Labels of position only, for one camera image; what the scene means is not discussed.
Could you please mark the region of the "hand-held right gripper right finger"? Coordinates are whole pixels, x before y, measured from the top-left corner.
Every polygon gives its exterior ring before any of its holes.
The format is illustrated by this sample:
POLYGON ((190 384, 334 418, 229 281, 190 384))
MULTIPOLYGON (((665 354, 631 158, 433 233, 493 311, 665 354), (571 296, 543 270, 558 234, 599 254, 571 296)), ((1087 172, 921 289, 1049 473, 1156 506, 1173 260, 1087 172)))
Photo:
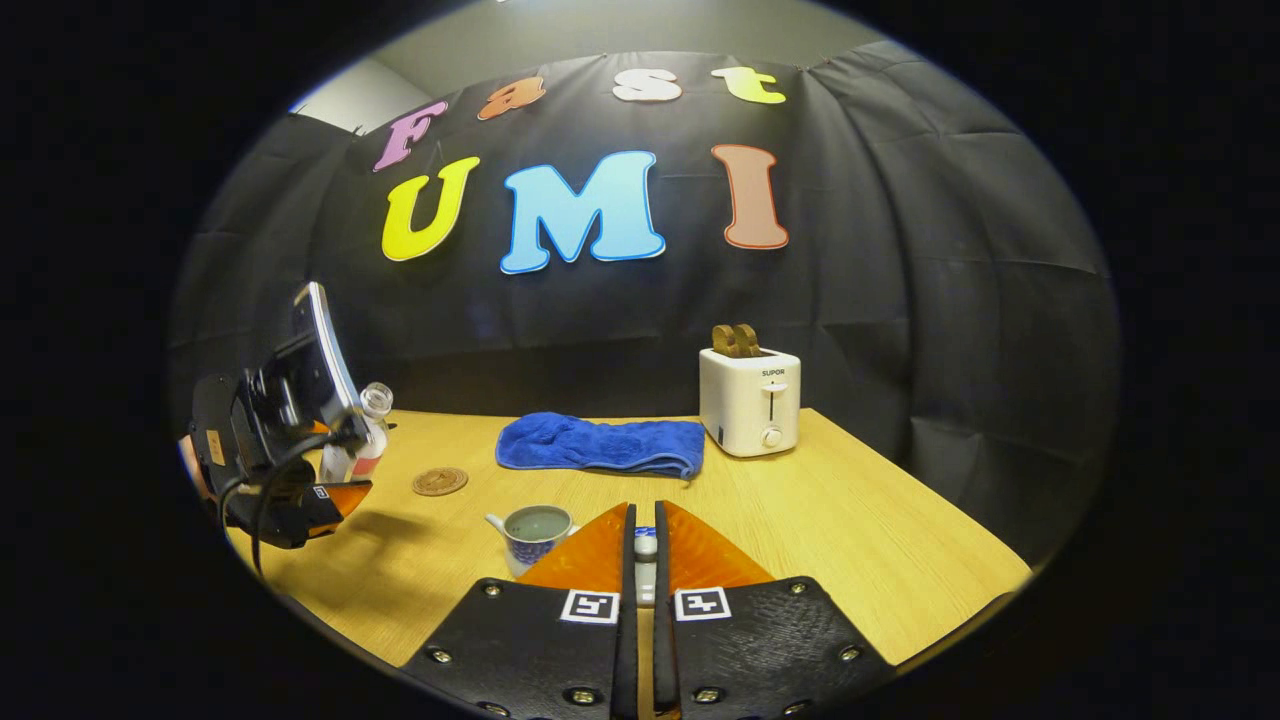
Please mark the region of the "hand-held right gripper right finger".
POLYGON ((707 521, 655 505, 655 711, 824 719, 893 666, 812 577, 778 578, 707 521))

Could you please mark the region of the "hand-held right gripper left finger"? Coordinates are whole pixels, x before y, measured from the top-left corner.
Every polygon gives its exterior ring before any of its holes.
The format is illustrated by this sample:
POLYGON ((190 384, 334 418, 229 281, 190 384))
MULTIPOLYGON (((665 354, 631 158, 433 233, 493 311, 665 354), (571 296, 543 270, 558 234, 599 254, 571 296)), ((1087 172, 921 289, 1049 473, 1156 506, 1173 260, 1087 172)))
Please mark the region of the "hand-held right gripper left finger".
POLYGON ((488 719, 635 719, 635 527, 618 503, 521 578, 475 580, 403 674, 488 719))

